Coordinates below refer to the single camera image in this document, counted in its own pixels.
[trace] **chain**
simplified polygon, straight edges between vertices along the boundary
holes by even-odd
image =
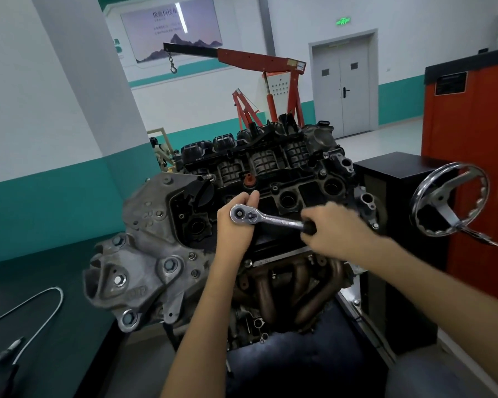
[[[177,68],[175,67],[175,64],[173,63],[172,53],[170,53],[170,52],[168,52],[168,60],[170,60],[170,71],[173,74],[176,74],[177,73]]]

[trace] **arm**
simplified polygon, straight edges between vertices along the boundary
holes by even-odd
[[[328,203],[302,214],[318,229],[313,236],[302,234],[312,250],[351,261],[389,282],[498,382],[497,299],[429,266],[393,240],[376,235],[343,206]]]
[[[253,226],[229,217],[234,204],[258,206],[258,191],[241,193],[218,211],[218,243],[205,289],[175,355],[161,398],[224,397],[232,289]]]

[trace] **ratchet wrench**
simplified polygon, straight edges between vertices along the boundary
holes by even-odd
[[[317,232],[315,223],[311,220],[294,221],[279,216],[266,215],[256,208],[243,204],[236,204],[230,209],[230,218],[234,223],[240,224],[255,225],[257,223],[268,223],[271,225],[291,227],[309,235],[313,235]]]

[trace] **gray double door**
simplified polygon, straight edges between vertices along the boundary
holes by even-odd
[[[330,121],[334,138],[369,131],[368,39],[313,47],[312,63],[316,121]]]

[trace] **workbench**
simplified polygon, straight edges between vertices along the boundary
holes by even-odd
[[[60,311],[22,354],[13,396],[95,396],[85,390],[87,384],[101,386],[108,366],[92,366],[93,361],[112,362],[103,346],[116,354],[123,334],[109,311],[96,309],[85,299],[81,273],[89,266],[95,243],[108,237],[0,262],[0,315],[48,287],[61,287],[65,295]],[[27,341],[58,302],[59,293],[49,291],[0,320],[0,352],[22,336]]]

